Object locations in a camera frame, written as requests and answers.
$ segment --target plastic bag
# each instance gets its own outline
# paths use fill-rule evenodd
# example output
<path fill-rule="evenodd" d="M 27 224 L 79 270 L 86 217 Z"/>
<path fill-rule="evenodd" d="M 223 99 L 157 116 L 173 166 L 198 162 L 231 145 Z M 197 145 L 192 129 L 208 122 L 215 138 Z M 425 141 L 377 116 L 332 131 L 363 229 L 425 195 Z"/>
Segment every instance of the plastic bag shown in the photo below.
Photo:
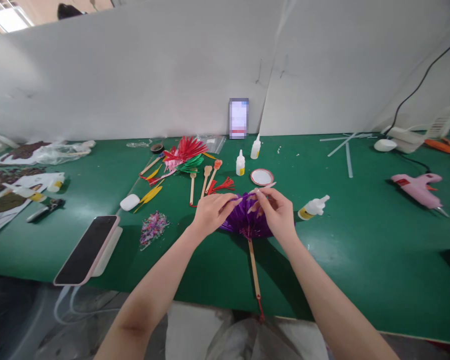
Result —
<path fill-rule="evenodd" d="M 207 153 L 220 154 L 220 150 L 224 147 L 227 138 L 223 135 L 202 134 L 196 138 L 202 141 L 207 147 Z"/>
<path fill-rule="evenodd" d="M 40 164 L 58 165 L 83 158 L 90 154 L 95 141 L 75 143 L 71 145 L 52 143 L 35 151 L 36 162 Z"/>

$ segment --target hot glue gun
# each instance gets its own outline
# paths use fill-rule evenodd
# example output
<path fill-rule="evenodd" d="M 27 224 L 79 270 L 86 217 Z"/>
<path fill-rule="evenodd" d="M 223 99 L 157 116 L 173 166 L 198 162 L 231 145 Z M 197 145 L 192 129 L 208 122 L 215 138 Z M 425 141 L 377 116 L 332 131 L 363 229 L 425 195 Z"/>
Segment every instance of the hot glue gun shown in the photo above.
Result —
<path fill-rule="evenodd" d="M 394 183 L 401 186 L 408 195 L 414 198 L 423 206 L 429 209 L 435 209 L 440 214 L 449 218 L 450 216 L 442 209 L 440 199 L 433 195 L 429 190 L 435 190 L 431 188 L 428 183 L 438 183 L 442 181 L 442 177 L 433 173 L 426 173 L 419 177 L 411 177 L 405 174 L 398 174 L 392 176 L 391 179 Z"/>

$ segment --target red tassel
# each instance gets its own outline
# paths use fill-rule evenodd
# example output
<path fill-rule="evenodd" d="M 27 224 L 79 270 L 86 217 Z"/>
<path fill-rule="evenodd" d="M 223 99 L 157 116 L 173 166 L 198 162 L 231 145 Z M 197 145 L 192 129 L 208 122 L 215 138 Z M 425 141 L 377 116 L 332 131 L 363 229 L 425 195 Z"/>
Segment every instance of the red tassel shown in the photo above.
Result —
<path fill-rule="evenodd" d="M 193 137 L 182 137 L 178 144 L 178 153 L 174 154 L 174 151 L 164 151 L 163 153 L 170 160 L 182 160 L 186 162 L 188 159 L 194 158 L 197 155 L 207 151 L 207 145 L 202 141 L 194 139 Z"/>
<path fill-rule="evenodd" d="M 210 189 L 208 189 L 208 194 L 207 195 L 214 194 L 218 190 L 223 190 L 223 189 L 235 191 L 235 188 L 234 188 L 235 183 L 228 176 L 226 177 L 226 180 L 225 180 L 225 182 L 222 185 L 215 187 L 216 184 L 217 184 L 217 181 L 215 181 L 215 180 L 213 180 L 211 182 Z"/>

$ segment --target white glue bottle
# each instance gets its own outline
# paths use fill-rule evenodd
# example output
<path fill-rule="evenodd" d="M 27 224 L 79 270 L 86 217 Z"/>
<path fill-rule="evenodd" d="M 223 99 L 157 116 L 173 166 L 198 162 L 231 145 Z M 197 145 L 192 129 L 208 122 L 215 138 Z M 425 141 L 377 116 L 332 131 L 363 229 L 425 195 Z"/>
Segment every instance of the white glue bottle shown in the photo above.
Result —
<path fill-rule="evenodd" d="M 64 184 L 64 181 L 65 176 L 63 174 L 59 174 L 56 178 L 53 179 L 52 183 L 48 185 L 46 189 L 51 193 L 56 193 L 58 190 L 60 190 L 60 188 Z"/>
<path fill-rule="evenodd" d="M 242 149 L 240 149 L 240 155 L 236 157 L 236 174 L 238 176 L 245 174 L 245 157 L 242 154 Z"/>
<path fill-rule="evenodd" d="M 302 220 L 310 220 L 315 215 L 323 215 L 325 202 L 330 196 L 325 195 L 321 199 L 313 199 L 306 203 L 304 207 L 298 210 L 298 217 Z"/>
<path fill-rule="evenodd" d="M 257 135 L 256 140 L 253 142 L 253 145 L 251 147 L 251 154 L 250 157 L 252 159 L 257 159 L 260 154 L 260 146 L 262 146 L 262 143 L 260 142 L 260 134 Z"/>

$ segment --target white wall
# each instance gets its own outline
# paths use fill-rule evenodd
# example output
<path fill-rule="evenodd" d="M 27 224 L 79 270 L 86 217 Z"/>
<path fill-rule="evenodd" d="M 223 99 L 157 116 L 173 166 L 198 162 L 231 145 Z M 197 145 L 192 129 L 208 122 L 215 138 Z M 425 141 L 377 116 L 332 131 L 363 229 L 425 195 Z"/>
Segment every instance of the white wall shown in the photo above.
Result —
<path fill-rule="evenodd" d="M 281 33 L 260 132 L 382 129 L 449 45 L 450 0 L 299 1 Z M 397 124 L 430 123 L 449 105 L 450 52 Z"/>
<path fill-rule="evenodd" d="M 250 99 L 256 132 L 281 9 L 276 0 L 152 0 L 1 35 L 0 133 L 226 134 L 229 98 Z"/>
<path fill-rule="evenodd" d="M 226 134 L 234 97 L 250 98 L 255 133 L 281 10 L 281 0 L 152 0 L 1 35 L 0 133 Z M 450 0 L 297 0 L 280 35 L 261 133 L 381 128 L 449 44 Z M 398 124 L 429 123 L 448 105 L 450 52 Z"/>

